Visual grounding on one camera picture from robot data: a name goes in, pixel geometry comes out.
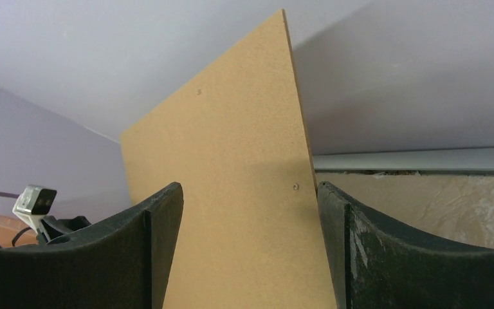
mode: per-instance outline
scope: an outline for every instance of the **mdf board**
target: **mdf board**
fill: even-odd
[[[133,204],[183,185],[165,308],[336,308],[283,11],[121,143]]]

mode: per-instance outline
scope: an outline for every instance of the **gray wall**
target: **gray wall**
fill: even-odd
[[[94,222],[130,206],[117,143],[0,89],[0,191],[31,183],[58,190],[58,218]],[[13,205],[0,198],[0,214]]]

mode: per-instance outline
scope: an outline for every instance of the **ceiling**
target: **ceiling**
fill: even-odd
[[[494,1],[0,1],[0,88],[118,140],[279,8],[315,154],[494,146]]]

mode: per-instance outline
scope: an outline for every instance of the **wooden board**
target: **wooden board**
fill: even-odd
[[[133,204],[183,185],[165,308],[336,308],[283,11],[121,143]]]

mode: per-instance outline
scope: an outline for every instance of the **orange object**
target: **orange object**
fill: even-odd
[[[26,227],[27,224],[20,219],[0,215],[0,246],[3,248],[12,247],[14,236]],[[37,234],[34,230],[28,230],[16,241],[16,247],[29,244],[38,244]]]

